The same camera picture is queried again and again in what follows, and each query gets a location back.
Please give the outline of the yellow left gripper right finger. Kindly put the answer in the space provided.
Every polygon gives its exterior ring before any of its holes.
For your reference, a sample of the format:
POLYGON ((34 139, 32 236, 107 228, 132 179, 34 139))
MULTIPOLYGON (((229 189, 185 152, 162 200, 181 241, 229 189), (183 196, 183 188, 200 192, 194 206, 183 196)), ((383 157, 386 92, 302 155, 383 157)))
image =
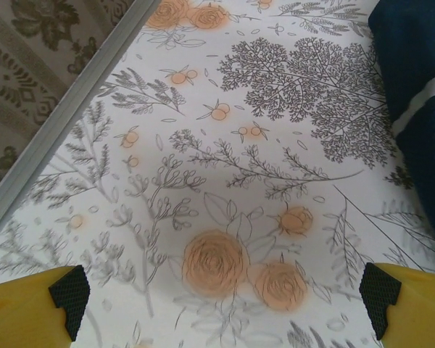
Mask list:
POLYGON ((367 263, 360 295, 384 347, 435 348, 435 274, 367 263))

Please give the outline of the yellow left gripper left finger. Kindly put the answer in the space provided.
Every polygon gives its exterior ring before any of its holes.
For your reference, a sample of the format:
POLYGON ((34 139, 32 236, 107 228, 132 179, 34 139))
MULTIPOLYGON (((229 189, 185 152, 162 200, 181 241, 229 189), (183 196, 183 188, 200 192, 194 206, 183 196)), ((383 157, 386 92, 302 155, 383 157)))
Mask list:
POLYGON ((81 265, 0 283, 0 348, 70 347, 89 295, 81 265))

